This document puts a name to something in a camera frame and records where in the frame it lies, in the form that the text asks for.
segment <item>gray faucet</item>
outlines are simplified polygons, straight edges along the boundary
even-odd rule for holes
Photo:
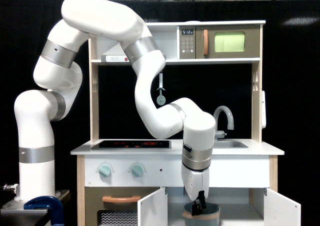
[[[217,139],[221,139],[221,138],[224,138],[227,134],[222,131],[222,130],[219,130],[218,131],[218,117],[219,117],[219,114],[221,112],[224,112],[227,119],[228,119],[228,126],[227,126],[227,129],[228,130],[234,130],[235,129],[235,125],[234,125],[234,116],[232,115],[232,112],[231,110],[227,107],[227,106],[220,106],[220,107],[217,107],[217,109],[214,111],[214,114],[213,114],[213,117],[215,119],[215,138]]]

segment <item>mint green knob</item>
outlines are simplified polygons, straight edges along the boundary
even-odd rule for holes
[[[108,177],[111,174],[111,167],[109,164],[101,164],[98,168],[98,172],[102,177]]]
[[[135,163],[131,166],[131,174],[134,177],[141,177],[144,174],[145,168],[140,163]]]

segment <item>microwave handle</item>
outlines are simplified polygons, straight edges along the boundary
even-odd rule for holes
[[[204,37],[204,50],[203,50],[203,55],[208,55],[208,30],[205,29],[203,30],[203,37]]]
[[[141,199],[141,196],[132,196],[132,197],[111,197],[104,196],[102,201],[106,203],[135,203]]]

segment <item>sink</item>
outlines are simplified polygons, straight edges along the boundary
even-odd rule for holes
[[[248,146],[242,142],[227,141],[227,140],[215,140],[213,143],[214,149],[247,149]]]

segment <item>open cabinet door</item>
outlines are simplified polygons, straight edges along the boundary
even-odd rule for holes
[[[138,226],[168,226],[168,194],[166,188],[138,201]]]
[[[301,204],[267,188],[264,196],[264,226],[300,226]]]

